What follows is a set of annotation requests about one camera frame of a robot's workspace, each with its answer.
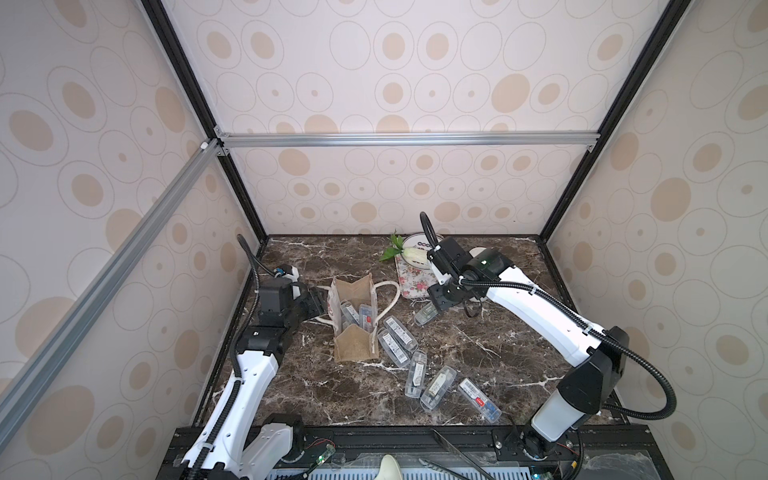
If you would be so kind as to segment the clear compass case red blue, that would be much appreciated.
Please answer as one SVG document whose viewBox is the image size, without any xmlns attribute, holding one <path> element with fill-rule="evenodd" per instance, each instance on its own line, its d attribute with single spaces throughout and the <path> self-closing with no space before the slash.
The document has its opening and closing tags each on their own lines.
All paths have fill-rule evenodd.
<svg viewBox="0 0 768 480">
<path fill-rule="evenodd" d="M 362 303 L 358 310 L 359 326 L 366 332 L 371 333 L 375 328 L 375 315 L 371 305 Z"/>
</svg>

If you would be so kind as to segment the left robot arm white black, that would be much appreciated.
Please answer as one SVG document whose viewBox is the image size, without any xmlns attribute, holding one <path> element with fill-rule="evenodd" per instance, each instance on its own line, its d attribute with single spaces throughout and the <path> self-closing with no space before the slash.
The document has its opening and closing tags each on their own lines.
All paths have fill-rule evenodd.
<svg viewBox="0 0 768 480">
<path fill-rule="evenodd" d="M 230 346 L 232 371 L 223 396 L 181 461 L 183 479 L 265 479 L 287 456 L 301 454 L 301 422 L 277 420 L 248 441 L 262 398 L 283 363 L 295 332 L 305 321 L 327 313 L 327 293 L 301 280 L 298 269 L 269 269 L 243 235 L 237 240 L 256 284 L 255 306 Z"/>
</svg>

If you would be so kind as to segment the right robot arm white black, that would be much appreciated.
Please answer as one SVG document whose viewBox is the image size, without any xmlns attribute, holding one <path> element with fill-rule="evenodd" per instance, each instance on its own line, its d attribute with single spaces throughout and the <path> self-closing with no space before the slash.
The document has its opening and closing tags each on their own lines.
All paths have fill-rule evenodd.
<svg viewBox="0 0 768 480">
<path fill-rule="evenodd" d="M 466 251 L 447 239 L 432 247 L 427 258 L 437 277 L 429 292 L 440 310 L 470 298 L 489 300 L 510 311 L 547 340 L 570 364 L 556 390 L 523 427 L 519 442 L 533 459 L 546 458 L 564 434 L 576 430 L 606 408 L 608 397 L 623 376 L 627 361 L 643 368 L 665 395 L 662 408 L 616 410 L 640 420 L 663 420 L 677 408 L 671 382 L 629 347 L 628 334 L 619 327 L 605 329 L 587 320 L 541 289 L 499 251 Z"/>
</svg>

